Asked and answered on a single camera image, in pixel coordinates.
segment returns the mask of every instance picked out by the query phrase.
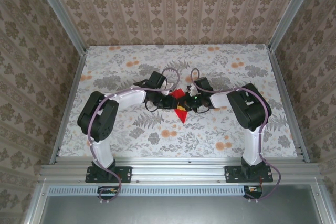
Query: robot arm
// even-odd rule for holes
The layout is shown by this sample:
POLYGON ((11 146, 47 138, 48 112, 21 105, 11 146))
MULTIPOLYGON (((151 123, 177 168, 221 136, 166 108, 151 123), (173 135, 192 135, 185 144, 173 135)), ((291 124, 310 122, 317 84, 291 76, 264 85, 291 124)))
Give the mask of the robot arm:
MULTIPOLYGON (((99 162, 104 168, 109 168, 114 161, 110 151, 108 141, 102 141, 107 138, 114 125, 116 114, 129 106, 141 104, 144 102, 152 102, 159 109, 176 109, 178 106, 183 107, 186 111, 197 109, 201 106, 209 109, 220 108, 223 106, 231 107, 236 115, 240 125, 245 129, 245 151, 243 160, 248 166, 255 166, 262 162, 259 155, 259 130, 265 120, 265 110, 258 99, 248 94, 244 90, 213 93, 208 80, 205 77, 195 81, 197 86, 189 86, 186 95, 180 99, 174 98, 167 92, 145 91, 142 88, 159 89, 169 87, 166 78, 160 73, 153 72, 149 80, 135 83, 134 86, 119 91, 110 98, 101 109, 92 125, 91 136, 95 140, 93 142, 93 151, 99 162)), ((268 110, 268 116, 271 116, 271 108, 263 99, 253 84, 243 86, 257 94, 264 102, 268 110)), ((98 91, 91 94, 83 111, 81 112, 78 125, 84 134, 88 133, 88 125, 92 115, 98 104, 106 96, 98 91)))
MULTIPOLYGON (((104 103, 96 115, 91 128, 91 137, 94 139, 92 148, 97 160, 104 168, 111 167, 114 162, 109 142, 103 140, 112 132, 117 112, 129 106, 148 101, 153 102, 154 105, 161 109, 176 109, 177 99, 168 95, 169 91, 155 92, 144 90, 144 88, 163 89, 171 86, 172 84, 166 82, 165 76, 158 72, 153 72, 149 80, 143 80, 128 89, 117 92, 104 103)), ((106 95, 98 91, 93 92, 80 113, 77 124, 85 135, 88 134, 89 123, 94 111, 105 97, 106 95)))

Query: white tabletop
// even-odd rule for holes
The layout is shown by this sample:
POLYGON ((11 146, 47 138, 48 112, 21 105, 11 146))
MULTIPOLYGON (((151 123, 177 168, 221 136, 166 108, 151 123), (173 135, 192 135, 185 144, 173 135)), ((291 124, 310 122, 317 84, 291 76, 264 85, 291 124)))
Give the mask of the white tabletop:
MULTIPOLYGON (((153 71, 176 68, 186 90, 197 67, 217 89, 254 84, 272 108, 265 129, 265 157, 296 157, 286 115, 265 45, 95 46, 87 60, 73 103, 60 156, 91 156, 77 118, 92 92, 113 93, 147 79, 153 71)), ((168 72, 170 82, 176 80, 168 72)), ((241 157, 243 128, 229 108, 189 112, 183 124, 171 110, 148 112, 142 105, 119 111, 110 142, 121 157, 241 157)))

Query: red cloth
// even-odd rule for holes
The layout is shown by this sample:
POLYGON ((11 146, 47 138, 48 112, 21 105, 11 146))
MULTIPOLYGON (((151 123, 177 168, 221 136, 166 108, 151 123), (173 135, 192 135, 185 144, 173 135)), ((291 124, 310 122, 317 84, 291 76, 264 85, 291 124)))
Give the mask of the red cloth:
MULTIPOLYGON (((175 90, 174 92, 171 93, 171 95, 173 97, 175 97, 176 99, 178 98, 181 98, 185 95, 185 93, 183 92, 182 89, 177 89, 175 90)), ((185 123, 185 119, 187 118, 187 111, 183 111, 183 110, 179 110, 179 109, 176 109, 175 110, 177 116, 180 118, 181 122, 182 123, 185 123)))

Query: purple cable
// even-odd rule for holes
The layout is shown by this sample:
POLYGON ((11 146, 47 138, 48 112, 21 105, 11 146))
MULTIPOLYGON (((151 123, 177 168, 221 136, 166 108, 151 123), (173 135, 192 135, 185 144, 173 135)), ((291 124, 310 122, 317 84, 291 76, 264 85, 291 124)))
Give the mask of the purple cable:
POLYGON ((266 104, 265 104, 264 101, 261 99, 261 97, 258 96, 255 92, 253 92, 253 91, 251 91, 251 90, 249 90, 249 89, 243 88, 243 87, 241 87, 241 88, 232 88, 232 89, 227 89, 227 90, 216 90, 216 91, 209 91, 209 90, 202 89, 202 88, 200 88, 199 86, 197 86, 197 84, 195 83, 195 81, 194 81, 194 79, 193 79, 193 72, 194 72, 195 70, 196 70, 197 73, 198 73, 197 78, 199 78, 199 75, 200 75, 200 71, 199 71, 199 69, 198 69, 198 68, 193 68, 193 69, 191 70, 191 72, 190 72, 190 79, 191 79, 191 82, 193 83, 193 85, 195 85, 199 90, 202 90, 202 91, 204 91, 204 92, 208 92, 208 93, 222 93, 222 92, 230 92, 230 91, 234 91, 234 90, 244 90, 244 91, 246 91, 246 92, 252 94, 255 98, 257 98, 257 99, 259 100, 259 102, 261 103, 262 107, 264 108, 264 110, 265 110, 265 119, 264 119, 264 121, 263 121, 263 123, 262 123, 262 125, 261 125, 261 127, 260 127, 260 129, 259 129, 259 157, 261 158, 262 161, 265 162, 265 164, 267 164, 268 166, 272 167, 272 168, 278 173, 279 178, 278 178, 278 181, 277 181, 275 187, 272 189, 272 191, 271 191, 269 194, 267 194, 267 195, 265 195, 265 196, 263 196, 263 197, 261 197, 261 198, 259 198, 259 199, 256 199, 256 200, 262 200, 262 199, 266 199, 266 198, 268 198, 268 197, 269 197, 269 196, 270 196, 270 195, 271 195, 271 194, 278 188, 278 186, 279 186, 279 184, 280 184, 280 182, 281 182, 281 173, 280 173, 280 171, 278 170, 278 168, 276 168, 274 165, 270 164, 270 163, 263 157, 263 155, 261 154, 261 142, 262 142, 262 136, 263 136, 263 135, 262 135, 262 132, 263 132, 263 129, 264 129, 265 125, 267 124, 267 120, 268 120, 268 110, 267 110, 267 108, 266 108, 266 104))
POLYGON ((176 84, 174 84, 171 88, 168 88, 168 89, 150 89, 150 88, 134 87, 134 88, 125 89, 125 90, 122 90, 122 91, 119 91, 119 92, 116 92, 116 93, 114 93, 114 94, 110 94, 110 95, 106 96, 106 97, 105 97, 105 98, 98 104, 96 110, 94 111, 94 113, 93 113, 93 115, 92 115, 92 118, 91 118, 91 120, 90 120, 90 123, 89 123, 89 127, 88 127, 88 140, 89 140, 89 143, 90 143, 90 150, 91 150, 93 159, 94 159, 94 161, 96 162, 96 164, 97 164, 101 169, 103 169, 104 171, 106 171, 106 172, 112 174, 112 175, 118 180, 118 183, 119 183, 119 185, 118 185, 118 191, 117 191, 116 194, 115 194, 111 199, 109 199, 109 200, 104 200, 104 199, 102 199, 102 198, 101 198, 101 192, 102 192, 102 191, 100 192, 100 194, 99 194, 98 197, 99 197, 99 199, 101 200, 101 202, 110 202, 110 201, 114 200, 114 199, 117 197, 117 195, 119 194, 119 192, 120 192, 120 190, 121 190, 121 180, 120 180, 119 176, 118 176, 117 174, 115 174, 113 171, 106 169, 106 168, 99 162, 99 160, 97 159, 96 154, 94 153, 94 150, 93 150, 93 144, 92 144, 92 143, 93 143, 93 140, 91 139, 91 130, 92 130, 93 122, 94 122, 94 120, 95 120, 95 118, 96 118, 96 116, 97 116, 99 110, 100 110, 101 107, 103 106, 103 104, 104 104, 107 100, 109 100, 110 98, 115 97, 115 96, 117 96, 117 95, 119 95, 119 94, 125 93, 125 92, 127 92, 127 91, 129 91, 129 90, 147 90, 147 91, 155 91, 155 92, 164 92, 164 91, 169 91, 169 90, 171 90, 171 89, 172 89, 172 90, 175 89, 175 88, 177 87, 177 84, 178 84, 179 81, 180 81, 180 74, 179 74, 179 72, 178 72, 176 69, 174 69, 174 68, 165 68, 165 69, 162 71, 162 73, 166 72, 167 70, 173 70, 173 71, 175 71, 176 74, 177 74, 177 82, 176 82, 176 84))

